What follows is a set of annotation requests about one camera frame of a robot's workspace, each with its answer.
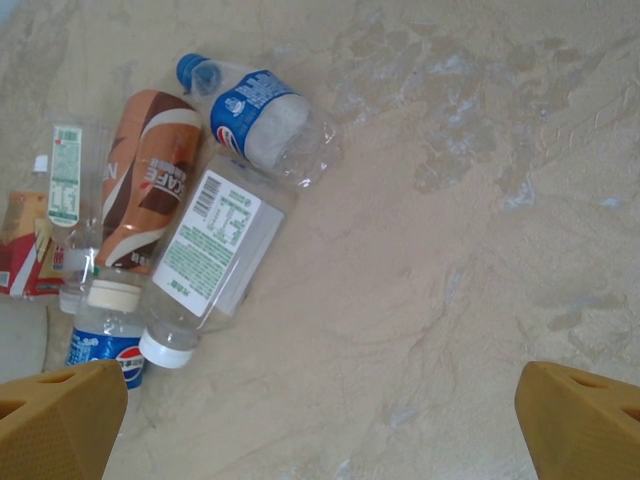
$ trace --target empty plastic bottle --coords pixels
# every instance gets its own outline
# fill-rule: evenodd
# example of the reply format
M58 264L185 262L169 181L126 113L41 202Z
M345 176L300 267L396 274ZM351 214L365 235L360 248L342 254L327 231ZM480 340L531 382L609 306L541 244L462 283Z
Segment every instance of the empty plastic bottle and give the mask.
M86 293L100 248L100 191L113 131L83 118L64 118L53 128L47 215L51 236L64 250L59 301L75 314Z
M176 74L215 139L284 183L307 187L341 158L339 125L272 72L190 53Z
M145 286L140 351L147 360L180 368L200 334L231 320L293 200L229 159L205 170Z
M144 367L138 347L144 321L135 313L139 296L140 287L94 280L78 307L66 362L77 365L113 359L120 363L129 389L124 429L138 409Z

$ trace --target floor surface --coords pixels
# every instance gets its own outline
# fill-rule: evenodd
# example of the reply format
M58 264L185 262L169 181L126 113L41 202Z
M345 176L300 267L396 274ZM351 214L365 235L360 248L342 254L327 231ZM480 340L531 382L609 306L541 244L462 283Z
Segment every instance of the floor surface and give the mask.
M345 128L237 325L148 372L106 479L533 480L527 361L640 383L637 1L330 4L25 0L3 28L5 192L56 115L180 94L189 51L271 65Z

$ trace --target snack package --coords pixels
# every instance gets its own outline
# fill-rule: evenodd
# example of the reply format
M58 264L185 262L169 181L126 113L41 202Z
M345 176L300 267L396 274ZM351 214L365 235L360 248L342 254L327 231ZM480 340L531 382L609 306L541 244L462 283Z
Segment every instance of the snack package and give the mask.
M63 250L51 239L47 194L13 191L0 241L0 293L12 297L57 294Z

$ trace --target blue label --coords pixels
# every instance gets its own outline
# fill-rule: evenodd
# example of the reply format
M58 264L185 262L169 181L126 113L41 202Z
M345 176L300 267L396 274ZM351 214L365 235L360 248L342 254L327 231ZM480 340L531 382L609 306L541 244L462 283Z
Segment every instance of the blue label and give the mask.
M297 95L269 70L258 70L218 97L211 109L211 132L222 145L243 157L249 130L269 102L283 95Z
M144 357L140 353L138 343L140 343L140 337L111 337L74 328L67 366L92 360L117 360L127 382L127 388L136 388L142 383L144 367Z

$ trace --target nutrition label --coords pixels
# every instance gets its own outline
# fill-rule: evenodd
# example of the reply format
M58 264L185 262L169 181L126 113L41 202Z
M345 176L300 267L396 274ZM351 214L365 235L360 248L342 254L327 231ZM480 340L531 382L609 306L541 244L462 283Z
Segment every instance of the nutrition label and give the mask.
M80 217L80 166L82 129L56 126L53 135L49 219L54 225L72 227Z
M153 282L193 314L205 314L260 204L249 192L206 172Z

